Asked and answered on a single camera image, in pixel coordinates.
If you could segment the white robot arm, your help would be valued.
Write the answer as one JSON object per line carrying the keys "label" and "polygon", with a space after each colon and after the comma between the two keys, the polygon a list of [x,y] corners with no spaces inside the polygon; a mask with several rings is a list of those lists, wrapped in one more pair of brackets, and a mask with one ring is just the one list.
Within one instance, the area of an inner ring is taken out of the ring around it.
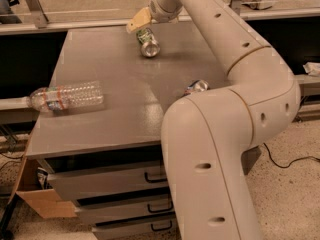
{"label": "white robot arm", "polygon": [[230,84],[166,111],[161,145],[182,240],[263,240],[241,156],[292,122],[300,88],[278,52],[222,0],[151,0],[130,32],[186,10]]}

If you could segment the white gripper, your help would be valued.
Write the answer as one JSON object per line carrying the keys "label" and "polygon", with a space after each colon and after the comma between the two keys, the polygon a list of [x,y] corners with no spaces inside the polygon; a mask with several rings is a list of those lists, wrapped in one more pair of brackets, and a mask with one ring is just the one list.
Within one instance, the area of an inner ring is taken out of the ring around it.
{"label": "white gripper", "polygon": [[150,0],[149,8],[144,7],[129,20],[126,30],[129,34],[136,32],[152,22],[152,18],[159,23],[174,20],[182,11],[179,0]]}

